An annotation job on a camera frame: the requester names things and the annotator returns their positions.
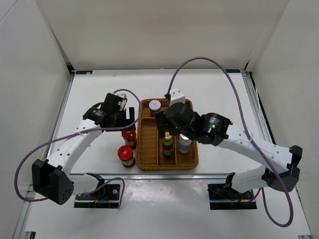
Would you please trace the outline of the white-lid spice jar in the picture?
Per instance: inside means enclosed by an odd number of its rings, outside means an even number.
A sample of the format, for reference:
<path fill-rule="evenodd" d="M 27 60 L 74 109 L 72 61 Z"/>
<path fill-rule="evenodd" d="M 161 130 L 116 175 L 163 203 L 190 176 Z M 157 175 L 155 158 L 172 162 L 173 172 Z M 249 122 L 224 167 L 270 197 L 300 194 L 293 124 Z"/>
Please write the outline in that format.
<path fill-rule="evenodd" d="M 152 112 L 158 112 L 161 109 L 161 102 L 159 100 L 151 100 L 149 108 Z"/>

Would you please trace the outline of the silver-cap pepper shaker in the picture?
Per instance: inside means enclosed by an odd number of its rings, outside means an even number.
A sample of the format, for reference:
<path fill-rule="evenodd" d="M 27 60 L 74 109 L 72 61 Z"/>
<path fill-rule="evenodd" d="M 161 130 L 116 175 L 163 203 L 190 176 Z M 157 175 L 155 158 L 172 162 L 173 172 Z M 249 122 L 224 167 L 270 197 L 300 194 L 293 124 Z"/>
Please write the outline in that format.
<path fill-rule="evenodd" d="M 192 140 L 187 138 L 185 135 L 179 135 L 178 150 L 181 154 L 187 154 L 191 148 Z"/>

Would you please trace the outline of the red-lid sauce jar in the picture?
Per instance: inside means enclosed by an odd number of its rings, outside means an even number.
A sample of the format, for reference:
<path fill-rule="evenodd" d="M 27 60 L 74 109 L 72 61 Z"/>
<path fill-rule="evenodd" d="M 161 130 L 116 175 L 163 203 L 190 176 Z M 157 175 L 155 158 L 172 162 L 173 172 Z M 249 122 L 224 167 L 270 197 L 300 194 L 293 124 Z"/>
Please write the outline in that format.
<path fill-rule="evenodd" d="M 135 164 L 134 152 L 127 145 L 123 145 L 118 149 L 118 158 L 124 167 L 133 167 Z"/>
<path fill-rule="evenodd" d="M 124 130 L 122 131 L 122 138 L 125 141 L 125 145 L 135 149 L 137 146 L 137 134 L 135 130 Z"/>

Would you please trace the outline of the yellow-cap chili bottle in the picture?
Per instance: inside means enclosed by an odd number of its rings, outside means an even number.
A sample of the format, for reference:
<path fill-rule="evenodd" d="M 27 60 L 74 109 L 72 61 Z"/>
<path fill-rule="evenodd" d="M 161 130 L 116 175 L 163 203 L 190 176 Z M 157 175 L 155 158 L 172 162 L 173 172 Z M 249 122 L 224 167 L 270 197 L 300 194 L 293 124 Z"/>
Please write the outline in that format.
<path fill-rule="evenodd" d="M 165 132 L 162 141 L 162 153 L 164 156 L 171 156 L 173 154 L 173 139 L 168 131 Z"/>

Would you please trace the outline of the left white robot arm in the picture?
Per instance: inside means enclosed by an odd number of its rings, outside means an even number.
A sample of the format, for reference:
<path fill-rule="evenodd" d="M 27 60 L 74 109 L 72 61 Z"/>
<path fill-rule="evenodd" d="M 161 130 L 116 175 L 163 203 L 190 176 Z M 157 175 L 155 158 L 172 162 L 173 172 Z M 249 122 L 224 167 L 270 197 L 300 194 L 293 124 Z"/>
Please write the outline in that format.
<path fill-rule="evenodd" d="M 82 117 L 74 133 L 45 160 L 36 160 L 32 167 L 33 189 L 47 199 L 63 205 L 73 195 L 103 197 L 105 180 L 100 175 L 85 173 L 71 176 L 77 160 L 91 143 L 106 131 L 135 128 L 135 109 L 128 110 L 126 94 L 108 93 L 102 103 L 92 106 Z"/>

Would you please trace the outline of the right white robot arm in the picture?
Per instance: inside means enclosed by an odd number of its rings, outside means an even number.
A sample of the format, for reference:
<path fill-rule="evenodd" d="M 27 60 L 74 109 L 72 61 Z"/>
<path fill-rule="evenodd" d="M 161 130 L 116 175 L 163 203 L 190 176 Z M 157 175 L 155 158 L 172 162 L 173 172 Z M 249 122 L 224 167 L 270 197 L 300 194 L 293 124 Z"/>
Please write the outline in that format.
<path fill-rule="evenodd" d="M 246 172 L 228 174 L 222 191 L 229 199 L 252 189 L 270 187 L 280 192 L 291 192 L 296 186 L 302 157 L 302 148 L 289 148 L 261 139 L 249 139 L 245 131 L 216 113 L 199 115 L 188 104 L 175 103 L 154 114 L 160 138 L 165 131 L 182 134 L 192 141 L 237 152 L 261 164 Z"/>

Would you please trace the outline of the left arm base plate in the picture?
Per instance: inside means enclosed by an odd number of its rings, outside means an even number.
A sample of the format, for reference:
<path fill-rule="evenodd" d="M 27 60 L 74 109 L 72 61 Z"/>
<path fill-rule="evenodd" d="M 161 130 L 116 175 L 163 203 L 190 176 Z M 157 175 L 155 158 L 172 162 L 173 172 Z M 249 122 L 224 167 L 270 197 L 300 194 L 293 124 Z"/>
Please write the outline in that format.
<path fill-rule="evenodd" d="M 118 209 L 122 205 L 125 182 L 120 177 L 105 180 L 102 176 L 89 173 L 98 180 L 94 193 L 83 193 L 75 196 L 74 208 Z"/>

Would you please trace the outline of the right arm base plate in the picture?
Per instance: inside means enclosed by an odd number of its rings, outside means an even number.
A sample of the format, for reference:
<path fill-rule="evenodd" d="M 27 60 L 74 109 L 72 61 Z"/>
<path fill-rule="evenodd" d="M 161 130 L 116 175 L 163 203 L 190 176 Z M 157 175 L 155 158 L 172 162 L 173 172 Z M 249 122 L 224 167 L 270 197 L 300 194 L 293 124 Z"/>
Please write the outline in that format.
<path fill-rule="evenodd" d="M 212 211 L 221 210 L 256 210 L 256 194 L 253 190 L 239 193 L 233 189 L 224 188 L 223 180 L 207 181 L 209 206 Z"/>

